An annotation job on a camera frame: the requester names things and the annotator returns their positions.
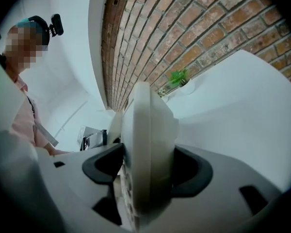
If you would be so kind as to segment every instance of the brick wall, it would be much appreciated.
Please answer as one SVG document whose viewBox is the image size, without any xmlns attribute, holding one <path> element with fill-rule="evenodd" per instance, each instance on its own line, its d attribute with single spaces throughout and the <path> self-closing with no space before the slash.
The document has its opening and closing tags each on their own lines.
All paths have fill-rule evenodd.
<svg viewBox="0 0 291 233">
<path fill-rule="evenodd" d="M 172 71 L 187 67 L 195 77 L 239 49 L 269 62 L 291 81 L 291 32 L 270 0 L 123 4 L 123 14 L 116 12 L 117 19 L 105 20 L 102 32 L 107 39 L 102 43 L 102 60 L 109 67 L 104 68 L 106 93 L 116 111 L 123 109 L 137 81 L 148 81 L 156 91 L 166 85 Z"/>
</svg>

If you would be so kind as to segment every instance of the person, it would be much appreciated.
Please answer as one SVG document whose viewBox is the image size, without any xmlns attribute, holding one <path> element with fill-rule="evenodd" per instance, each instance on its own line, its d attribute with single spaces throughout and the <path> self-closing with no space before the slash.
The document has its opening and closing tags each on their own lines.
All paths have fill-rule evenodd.
<svg viewBox="0 0 291 233">
<path fill-rule="evenodd" d="M 49 43 L 46 22 L 38 16 L 34 17 L 35 20 L 24 19 L 9 30 L 5 50 L 1 55 L 6 74 L 25 96 L 28 87 L 19 75 L 32 67 L 38 57 L 42 57 Z M 34 100 L 27 97 L 15 117 L 10 134 L 28 140 L 35 147 L 46 149 L 50 155 L 69 153 L 55 149 L 38 130 L 35 121 L 40 123 L 38 109 Z"/>
</svg>

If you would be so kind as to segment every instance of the pink shirt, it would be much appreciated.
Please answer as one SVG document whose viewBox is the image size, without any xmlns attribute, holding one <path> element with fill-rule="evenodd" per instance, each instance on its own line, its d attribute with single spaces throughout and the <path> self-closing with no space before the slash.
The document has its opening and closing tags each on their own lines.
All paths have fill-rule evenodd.
<svg viewBox="0 0 291 233">
<path fill-rule="evenodd" d="M 17 87 L 27 96 L 28 87 L 23 82 L 23 80 L 18 77 L 16 83 Z M 30 99 L 33 109 L 34 116 L 32 111 L 32 106 L 29 103 L 27 97 L 25 98 L 24 103 L 22 104 L 19 112 L 17 113 L 10 134 L 21 137 L 29 142 L 31 142 L 35 147 L 45 147 L 49 141 L 41 134 L 41 132 L 35 126 L 34 120 L 40 122 L 38 116 L 38 109 L 32 99 Z"/>
</svg>

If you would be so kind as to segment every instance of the small plant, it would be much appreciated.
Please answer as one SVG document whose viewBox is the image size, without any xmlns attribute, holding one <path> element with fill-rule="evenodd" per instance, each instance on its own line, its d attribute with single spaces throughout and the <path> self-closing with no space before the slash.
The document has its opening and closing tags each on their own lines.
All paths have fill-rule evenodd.
<svg viewBox="0 0 291 233">
<path fill-rule="evenodd" d="M 160 97 L 164 97 L 164 96 L 167 94 L 167 92 L 168 92 L 169 89 L 170 89 L 170 86 L 169 86 L 169 85 L 166 85 L 165 87 L 161 87 L 161 88 L 158 90 L 157 94 L 158 94 Z"/>
<path fill-rule="evenodd" d="M 184 86 L 189 81 L 187 69 L 182 69 L 181 71 L 175 71 L 171 73 L 171 77 L 169 78 L 169 83 L 172 87 L 176 86 Z"/>
</svg>

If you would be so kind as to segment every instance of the white machine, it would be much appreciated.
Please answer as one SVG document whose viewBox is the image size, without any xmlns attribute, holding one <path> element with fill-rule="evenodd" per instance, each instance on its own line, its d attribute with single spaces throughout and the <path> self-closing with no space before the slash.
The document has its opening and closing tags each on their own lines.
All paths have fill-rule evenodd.
<svg viewBox="0 0 291 233">
<path fill-rule="evenodd" d="M 171 110 L 139 82 L 104 146 L 50 157 L 0 131 L 0 184 L 47 229 L 70 233 L 128 232 L 114 194 L 118 174 L 133 232 L 239 232 L 281 195 L 240 160 L 176 145 L 177 134 Z"/>
</svg>

